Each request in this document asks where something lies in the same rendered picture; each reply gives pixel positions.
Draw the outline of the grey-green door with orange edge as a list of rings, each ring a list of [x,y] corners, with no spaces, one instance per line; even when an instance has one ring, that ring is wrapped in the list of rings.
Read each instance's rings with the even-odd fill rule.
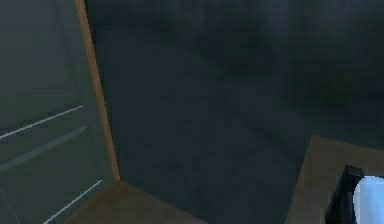
[[[65,224],[115,180],[84,0],[0,0],[0,224]]]

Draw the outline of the pale blue rounded object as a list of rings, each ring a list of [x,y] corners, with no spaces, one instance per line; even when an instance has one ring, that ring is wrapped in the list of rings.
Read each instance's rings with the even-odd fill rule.
[[[357,224],[384,224],[384,178],[365,176],[353,195]]]

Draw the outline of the black rounded post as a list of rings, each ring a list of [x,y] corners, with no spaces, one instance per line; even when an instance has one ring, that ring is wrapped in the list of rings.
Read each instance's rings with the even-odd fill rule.
[[[364,171],[346,165],[325,213],[325,224],[357,224],[353,195]]]

